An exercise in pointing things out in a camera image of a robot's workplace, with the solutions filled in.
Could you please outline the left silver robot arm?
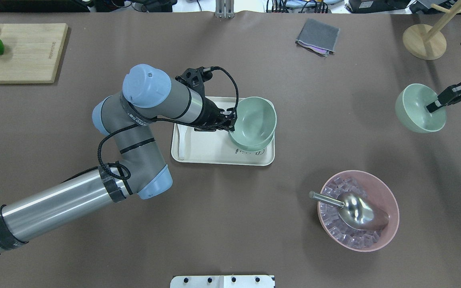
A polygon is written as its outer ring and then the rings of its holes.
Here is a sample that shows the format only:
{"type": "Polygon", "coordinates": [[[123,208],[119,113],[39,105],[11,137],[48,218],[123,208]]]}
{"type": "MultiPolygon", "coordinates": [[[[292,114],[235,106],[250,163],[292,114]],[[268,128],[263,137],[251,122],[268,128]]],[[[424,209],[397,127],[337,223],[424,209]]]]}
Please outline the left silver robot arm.
{"type": "Polygon", "coordinates": [[[170,122],[203,132],[234,131],[237,106],[218,108],[204,94],[204,83],[216,70],[223,68],[189,68],[172,78],[148,64],[131,68],[121,91],[92,111],[94,126],[105,136],[98,165],[0,206],[0,254],[131,195],[149,199],[168,190],[172,176],[150,126],[170,122]]]}

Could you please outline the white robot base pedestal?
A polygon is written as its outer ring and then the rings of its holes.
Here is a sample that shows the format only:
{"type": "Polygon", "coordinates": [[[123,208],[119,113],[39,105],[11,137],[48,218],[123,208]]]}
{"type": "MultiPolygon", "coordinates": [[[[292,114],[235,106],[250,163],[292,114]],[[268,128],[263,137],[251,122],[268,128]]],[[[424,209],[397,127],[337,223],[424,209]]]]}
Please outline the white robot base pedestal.
{"type": "Polygon", "coordinates": [[[270,275],[202,275],[175,276],[170,288],[275,288],[270,275]]]}

